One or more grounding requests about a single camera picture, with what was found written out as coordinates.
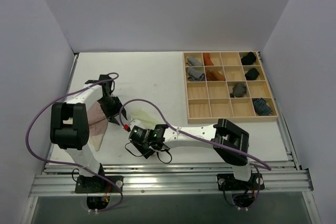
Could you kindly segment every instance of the compartment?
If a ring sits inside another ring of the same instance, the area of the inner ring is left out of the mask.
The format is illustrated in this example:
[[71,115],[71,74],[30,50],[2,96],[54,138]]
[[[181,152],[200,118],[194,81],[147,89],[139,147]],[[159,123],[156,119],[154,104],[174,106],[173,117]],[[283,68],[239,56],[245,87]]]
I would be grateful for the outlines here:
[[210,60],[214,64],[214,66],[222,66],[221,53],[220,52],[206,52],[206,54],[210,54]]
[[250,94],[249,94],[249,91],[248,91],[248,86],[247,86],[246,81],[231,81],[231,82],[228,81],[228,82],[227,82],[227,86],[228,86],[228,89],[229,89],[229,95],[230,95],[230,93],[233,92],[233,87],[234,87],[234,86],[236,85],[236,83],[238,83],[238,82],[241,82],[241,83],[245,84],[245,86],[246,86],[246,88],[247,88],[246,93],[245,93],[244,96],[241,97],[241,98],[247,98],[247,97],[250,97]]
[[213,118],[230,118],[233,116],[230,99],[210,99]]
[[264,100],[266,101],[266,104],[272,109],[272,115],[260,116],[260,115],[257,114],[257,112],[255,112],[256,116],[259,116],[259,117],[262,117],[262,118],[269,118],[270,116],[278,116],[273,99],[272,98],[264,98]]
[[245,74],[246,74],[247,71],[250,70],[251,68],[256,68],[256,69],[258,70],[258,72],[259,72],[259,76],[255,79],[255,81],[265,81],[265,80],[266,80],[266,78],[265,78],[265,76],[264,76],[264,72],[263,72],[263,70],[261,69],[261,67],[260,67],[260,66],[253,66],[253,65],[251,65],[251,66],[243,66],[243,69],[244,69],[244,78],[245,78],[245,79],[246,79]]
[[199,70],[199,71],[201,71],[201,72],[203,72],[203,73],[205,74],[205,72],[204,72],[204,67],[186,67],[186,68],[185,68],[185,76],[186,76],[186,81],[187,81],[187,82],[199,82],[199,81],[189,81],[189,80],[188,80],[188,77],[189,77],[189,74],[188,74],[188,68],[194,68],[194,69],[197,69],[197,70]]
[[202,53],[201,52],[185,52],[183,54],[183,57],[184,57],[184,64],[186,67],[192,67],[190,65],[187,64],[188,60],[188,56],[194,56],[200,63],[202,63],[202,65],[204,65],[203,63],[203,56],[202,56]]
[[245,81],[244,71],[242,67],[224,67],[225,77],[227,81]]
[[225,78],[225,74],[224,74],[223,67],[214,67],[214,66],[209,67],[209,66],[205,66],[204,69],[205,69],[205,73],[206,73],[207,71],[216,70],[216,71],[218,71],[222,76],[224,76],[224,78]]
[[210,118],[210,106],[208,99],[188,100],[190,118]]
[[241,66],[238,52],[221,52],[220,56],[222,58],[223,66]]
[[229,98],[227,83],[222,81],[207,82],[209,98]]
[[266,81],[247,81],[247,85],[252,98],[271,97]]
[[231,105],[233,110],[233,116],[256,116],[252,100],[250,98],[233,98],[231,99]]
[[208,92],[205,82],[187,82],[188,99],[207,99]]
[[[242,64],[241,62],[241,58],[242,57],[244,57],[244,56],[246,56],[247,54],[248,54],[249,52],[239,52],[239,63],[240,63],[240,65]],[[258,57],[258,55],[257,55],[257,53],[256,52],[253,52],[253,54],[257,57],[257,59],[256,59],[256,61],[252,64],[252,65],[249,65],[249,66],[256,66],[256,65],[260,65],[260,61],[259,61],[259,57]]]

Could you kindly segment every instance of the wall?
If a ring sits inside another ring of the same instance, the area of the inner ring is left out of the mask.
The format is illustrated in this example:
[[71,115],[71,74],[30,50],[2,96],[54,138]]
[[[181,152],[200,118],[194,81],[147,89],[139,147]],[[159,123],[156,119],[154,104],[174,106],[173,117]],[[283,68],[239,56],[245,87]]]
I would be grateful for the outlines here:
[[74,51],[261,50],[288,0],[45,0]]
[[290,0],[263,50],[323,223],[336,219],[335,17],[335,0]]
[[[64,93],[73,54],[44,0],[0,0],[0,216],[19,223],[42,163],[25,147],[25,131],[38,110]],[[46,156],[46,113],[31,134],[32,148]]]

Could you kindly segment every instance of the folded clothing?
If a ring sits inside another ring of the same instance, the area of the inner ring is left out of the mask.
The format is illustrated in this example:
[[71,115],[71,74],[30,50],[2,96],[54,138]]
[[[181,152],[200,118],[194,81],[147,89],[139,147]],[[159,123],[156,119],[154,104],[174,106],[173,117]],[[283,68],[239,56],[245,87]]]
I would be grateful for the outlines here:
[[253,52],[249,52],[246,56],[241,58],[242,65],[252,65],[257,60]]
[[205,66],[213,66],[213,62],[210,59],[210,54],[208,52],[203,53],[203,61]]
[[234,98],[234,97],[243,97],[244,94],[247,91],[247,88],[245,86],[245,84],[238,82],[234,85],[234,87],[232,88],[233,92],[230,93],[230,97]]
[[205,81],[205,74],[195,68],[188,68],[187,73],[189,74],[189,81]]
[[108,121],[98,102],[95,102],[88,109],[89,122],[89,142],[95,147],[96,152],[99,151],[103,141]]
[[199,62],[194,56],[190,55],[187,58],[187,63],[189,66],[193,66],[193,67],[201,67],[203,66],[203,64],[201,62]]
[[251,68],[247,71],[245,74],[246,80],[248,81],[254,81],[259,76],[259,71],[256,68]]
[[265,99],[254,98],[252,99],[252,103],[258,115],[272,115],[272,109],[267,105]]
[[207,81],[225,81],[224,75],[217,70],[207,70],[205,72]]

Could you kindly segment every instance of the wooden organizer tray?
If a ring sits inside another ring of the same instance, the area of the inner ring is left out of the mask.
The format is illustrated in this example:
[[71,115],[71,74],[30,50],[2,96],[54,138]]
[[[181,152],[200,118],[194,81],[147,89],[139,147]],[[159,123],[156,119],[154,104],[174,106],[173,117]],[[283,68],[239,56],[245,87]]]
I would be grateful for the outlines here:
[[[193,67],[202,72],[217,70],[225,76],[225,81],[189,81],[187,57],[194,56],[204,65],[202,52],[183,53],[184,84],[187,102],[188,123],[216,123],[225,118],[232,122],[275,121],[278,111],[257,52],[257,60],[250,66],[243,66],[241,58],[249,51],[209,52],[214,66]],[[259,76],[254,81],[247,81],[246,72],[256,68]],[[242,82],[247,92],[242,98],[230,98],[234,85]],[[264,98],[272,109],[272,115],[259,116],[253,107],[253,98]]]

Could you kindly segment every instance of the orange cloth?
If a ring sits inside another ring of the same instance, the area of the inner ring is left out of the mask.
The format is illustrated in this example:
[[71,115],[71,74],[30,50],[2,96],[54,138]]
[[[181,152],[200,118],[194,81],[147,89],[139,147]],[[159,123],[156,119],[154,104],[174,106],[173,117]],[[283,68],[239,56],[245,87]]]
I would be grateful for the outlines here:
[[225,81],[225,77],[217,70],[207,70],[205,74],[207,81]]
[[203,53],[203,60],[204,60],[204,65],[205,66],[213,66],[214,64],[212,63],[210,59],[210,54],[208,52]]

